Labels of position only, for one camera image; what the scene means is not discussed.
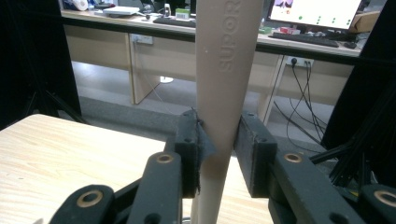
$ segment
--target metal ring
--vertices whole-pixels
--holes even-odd
[[[285,154],[284,158],[285,158],[285,160],[291,161],[291,162],[301,162],[303,160],[303,158],[301,158],[300,155],[294,154],[294,153]]]
[[[87,200],[87,196],[94,195],[95,198],[92,200]],[[77,205],[79,207],[91,207],[99,203],[103,199],[103,193],[102,191],[98,189],[93,189],[88,192],[83,193],[79,198],[77,199]]]
[[[157,162],[159,162],[159,163],[168,163],[168,162],[171,162],[172,160],[173,160],[173,157],[168,154],[164,154],[164,155],[157,157]]]
[[[396,207],[396,195],[394,193],[390,193],[389,191],[380,189],[380,190],[376,190],[374,192],[374,196],[381,202],[381,203],[385,203],[391,207]],[[394,201],[390,201],[387,197],[384,196],[389,196],[392,197],[394,199]]]

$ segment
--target floor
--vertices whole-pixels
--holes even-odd
[[[139,105],[132,105],[127,71],[77,62],[73,62],[73,69],[79,96],[171,115],[180,115],[196,107],[196,86],[192,81],[174,79],[169,83],[161,83]],[[248,91],[244,110],[257,113],[258,100],[257,92]],[[312,111],[318,117],[318,123],[314,125],[312,112],[305,102],[299,103],[296,99],[279,96],[275,98],[275,102],[278,108],[273,106],[266,125],[271,134],[287,138],[289,144],[295,147],[305,148],[301,146],[304,143],[320,147],[318,142],[323,135],[333,106],[312,103]],[[301,128],[297,128],[288,119],[300,125]]]

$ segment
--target beige tube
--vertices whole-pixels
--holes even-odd
[[[191,223],[216,223],[248,87],[263,0],[197,1],[198,116],[217,153],[201,167]]]

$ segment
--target computer mouse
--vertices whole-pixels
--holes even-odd
[[[347,49],[355,49],[356,48],[356,44],[353,42],[345,42],[344,43],[344,47],[346,47]]]

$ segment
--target gray floor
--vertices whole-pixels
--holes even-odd
[[[172,120],[169,121],[167,127],[156,130],[160,133],[171,134],[176,125],[177,116],[192,107],[196,107],[195,82],[174,79],[170,83],[160,84],[139,105],[132,105],[130,101],[131,88],[126,71],[76,62],[73,62],[73,68],[83,116],[93,119],[93,125],[104,126],[121,132],[128,132],[127,126],[132,125],[136,127],[134,133],[161,139],[158,132],[149,130],[150,127],[160,126],[155,123],[153,118],[158,118],[160,123],[163,123],[163,117]],[[244,103],[244,110],[256,113],[258,99],[259,94],[257,92],[249,91]],[[284,97],[276,97],[275,101],[286,117],[289,118],[292,114],[291,119],[319,141],[322,132],[312,124],[312,113],[307,109],[305,103],[298,104],[297,100]],[[299,115],[296,112],[293,113],[291,104],[293,106],[298,105],[296,111]],[[332,113],[332,106],[312,104],[312,108],[315,115],[323,121],[320,121],[319,124],[324,130]],[[139,118],[144,118],[145,114],[150,114],[150,117],[147,118],[150,121],[145,121],[147,125],[143,125],[143,120],[147,119],[134,120],[136,114],[143,116]],[[117,115],[117,121],[109,118],[115,115]],[[278,143],[284,148],[294,148],[303,153],[323,150],[316,141],[287,122],[275,106],[272,108],[271,117],[266,127],[273,136],[280,139]]]

